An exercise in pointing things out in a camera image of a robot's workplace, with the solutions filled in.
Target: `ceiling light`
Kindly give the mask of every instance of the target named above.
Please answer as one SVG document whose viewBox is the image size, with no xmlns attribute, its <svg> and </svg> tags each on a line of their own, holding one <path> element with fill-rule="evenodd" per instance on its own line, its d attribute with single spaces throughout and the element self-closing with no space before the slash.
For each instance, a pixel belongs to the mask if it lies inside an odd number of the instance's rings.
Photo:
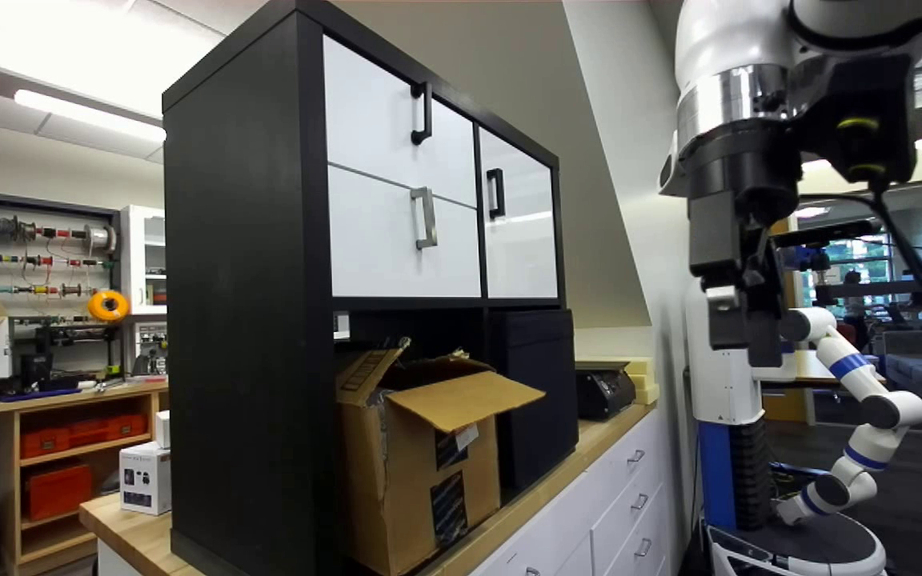
<svg viewBox="0 0 922 576">
<path fill-rule="evenodd" d="M 88 110 L 88 107 L 53 100 L 53 95 L 45 95 L 45 92 L 15 91 L 13 100 L 19 107 L 27 107 L 27 110 L 65 116 L 65 118 L 72 118 L 72 123 L 84 123 L 84 125 L 96 125 L 96 128 L 105 128 L 105 133 L 118 133 L 118 134 L 129 134 L 129 138 L 167 141 L 167 133 L 157 128 L 157 125 L 130 123 L 130 118 L 107 116 L 107 112 L 100 112 L 100 110 Z"/>
<path fill-rule="evenodd" d="M 65 116 L 84 125 L 96 125 L 105 133 L 118 133 L 129 138 L 141 138 L 141 141 L 167 141 L 167 133 L 161 128 L 161 118 L 111 107 L 111 104 L 100 104 L 100 100 L 85 100 L 79 92 L 67 92 L 19 73 L 10 73 L 0 69 L 0 95 L 13 100 L 19 107 L 27 110 L 42 110 L 50 116 Z"/>
<path fill-rule="evenodd" d="M 824 204 L 809 204 L 809 207 L 797 207 L 795 210 L 795 218 L 820 218 L 820 216 L 825 216 L 828 207 L 824 207 Z"/>
</svg>

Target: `storage bin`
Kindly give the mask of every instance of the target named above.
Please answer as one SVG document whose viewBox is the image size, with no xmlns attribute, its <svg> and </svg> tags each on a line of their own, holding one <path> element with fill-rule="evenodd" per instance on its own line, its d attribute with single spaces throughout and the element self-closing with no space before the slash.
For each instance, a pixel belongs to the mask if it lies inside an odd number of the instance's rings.
<svg viewBox="0 0 922 576">
<path fill-rule="evenodd" d="M 23 457 L 38 457 L 38 456 L 53 456 L 71 447 L 71 429 L 50 426 L 50 429 L 27 429 L 23 433 L 19 456 Z"/>
<path fill-rule="evenodd" d="M 130 440 L 130 436 L 143 436 L 143 433 L 148 433 L 143 413 L 107 417 L 107 440 Z"/>
<path fill-rule="evenodd" d="M 71 447 L 107 441 L 107 420 L 77 420 L 71 422 Z"/>
<path fill-rule="evenodd" d="M 53 470 L 31 475 L 24 481 L 24 518 L 50 518 L 77 512 L 84 498 L 88 498 L 88 466 L 85 464 L 67 464 Z"/>
</svg>

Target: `white wall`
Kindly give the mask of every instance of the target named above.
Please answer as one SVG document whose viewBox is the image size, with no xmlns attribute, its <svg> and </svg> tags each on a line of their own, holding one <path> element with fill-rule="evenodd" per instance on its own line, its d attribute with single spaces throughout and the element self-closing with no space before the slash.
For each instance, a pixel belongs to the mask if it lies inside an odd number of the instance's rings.
<svg viewBox="0 0 922 576">
<path fill-rule="evenodd" d="M 0 191 L 72 204 L 163 204 L 163 168 L 0 133 Z"/>
<path fill-rule="evenodd" d="M 674 78 L 647 0 L 562 0 L 596 128 L 621 204 L 636 278 L 654 325 L 654 376 L 674 436 L 681 539 L 695 518 L 695 441 L 681 302 L 687 274 L 686 203 L 663 199 L 655 175 L 673 138 Z"/>
</svg>

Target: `drawer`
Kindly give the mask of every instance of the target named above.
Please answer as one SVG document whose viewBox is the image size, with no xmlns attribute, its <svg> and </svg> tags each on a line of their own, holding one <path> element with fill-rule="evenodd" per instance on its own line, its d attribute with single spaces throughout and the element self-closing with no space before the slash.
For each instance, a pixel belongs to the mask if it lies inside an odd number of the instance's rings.
<svg viewBox="0 0 922 576">
<path fill-rule="evenodd" d="M 621 494 L 636 475 L 659 475 L 659 417 L 639 420 L 615 447 L 599 457 L 600 489 Z"/>
<path fill-rule="evenodd" d="M 650 505 L 644 508 L 644 518 L 634 526 L 619 556 L 608 562 L 605 576 L 639 576 L 639 573 L 650 576 L 663 567 L 663 559 L 667 559 L 667 489 L 659 486 Z"/>
<path fill-rule="evenodd" d="M 636 523 L 655 508 L 655 489 L 655 476 L 639 475 L 631 486 L 624 486 L 612 508 L 599 514 L 588 533 L 596 567 L 608 567 Z"/>
<path fill-rule="evenodd" d="M 479 297 L 477 246 L 475 207 L 331 168 L 332 297 Z"/>
<path fill-rule="evenodd" d="M 429 100 L 433 134 L 413 143 L 429 118 L 411 81 L 323 39 L 326 58 L 326 158 L 332 168 L 389 178 L 411 188 L 433 188 L 441 199 L 475 207 L 475 123 Z"/>
<path fill-rule="evenodd" d="M 558 569 L 558 576 L 588 576 L 591 573 L 591 548 L 581 542 L 581 548 Z"/>
<path fill-rule="evenodd" d="M 495 554 L 488 554 L 475 576 L 529 576 L 529 573 L 546 573 L 538 523 L 529 523 L 517 535 L 513 535 Z"/>
</svg>

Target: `black device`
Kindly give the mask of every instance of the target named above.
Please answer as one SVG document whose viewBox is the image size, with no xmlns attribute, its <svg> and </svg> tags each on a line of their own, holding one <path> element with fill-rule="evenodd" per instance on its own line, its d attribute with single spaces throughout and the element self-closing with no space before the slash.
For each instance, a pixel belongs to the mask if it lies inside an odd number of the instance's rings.
<svg viewBox="0 0 922 576">
<path fill-rule="evenodd" d="M 492 311 L 488 365 L 546 397 L 495 420 L 501 497 L 542 481 L 580 441 L 570 311 Z"/>
<path fill-rule="evenodd" d="M 634 401 L 624 361 L 580 361 L 580 420 L 612 420 Z"/>
</svg>

